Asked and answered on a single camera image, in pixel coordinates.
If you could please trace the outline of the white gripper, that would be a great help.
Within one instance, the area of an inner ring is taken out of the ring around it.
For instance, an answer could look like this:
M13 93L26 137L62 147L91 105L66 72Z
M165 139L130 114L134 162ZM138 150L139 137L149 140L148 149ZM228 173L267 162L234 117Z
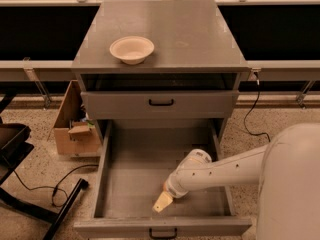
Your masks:
M180 186L177 177L173 174L170 174L167 178L165 190L153 205L153 210L157 213L162 212L168 207L173 202L173 198L181 198L187 194L187 191Z

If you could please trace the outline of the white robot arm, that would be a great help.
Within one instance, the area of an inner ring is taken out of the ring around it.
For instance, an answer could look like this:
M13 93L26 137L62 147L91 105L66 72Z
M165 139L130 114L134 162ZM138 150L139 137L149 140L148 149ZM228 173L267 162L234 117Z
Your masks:
M165 181L153 210L191 191L255 183L256 240L320 240L320 124L290 126L265 146L216 162L192 150Z

